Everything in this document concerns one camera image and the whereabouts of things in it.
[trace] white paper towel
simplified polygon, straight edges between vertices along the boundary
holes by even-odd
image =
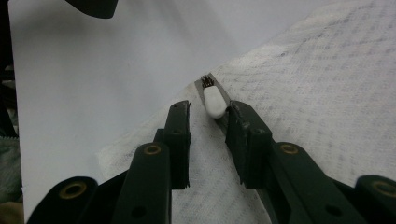
[[[256,109],[276,141],[302,146],[327,175],[351,186],[360,175],[396,179],[396,1],[322,7],[212,74]],[[173,222],[269,223],[257,194],[239,185],[194,85],[178,100],[191,102],[191,187],[173,192]],[[107,179],[152,141],[168,107],[98,154]]]

